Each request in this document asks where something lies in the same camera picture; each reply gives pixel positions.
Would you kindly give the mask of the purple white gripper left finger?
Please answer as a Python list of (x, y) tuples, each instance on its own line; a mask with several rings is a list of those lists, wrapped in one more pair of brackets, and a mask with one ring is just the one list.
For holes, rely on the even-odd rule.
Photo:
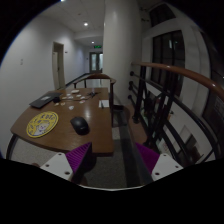
[(91, 143), (86, 143), (68, 153), (59, 152), (44, 163), (41, 169), (70, 181), (84, 164), (84, 159), (91, 151), (91, 146)]

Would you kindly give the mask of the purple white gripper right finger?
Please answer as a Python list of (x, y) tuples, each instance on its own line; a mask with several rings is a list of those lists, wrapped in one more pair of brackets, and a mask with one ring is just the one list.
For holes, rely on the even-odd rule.
[(149, 149), (139, 143), (137, 143), (136, 146), (144, 165), (146, 166), (154, 181), (157, 181), (182, 169), (182, 166), (168, 154), (158, 154), (152, 149)]

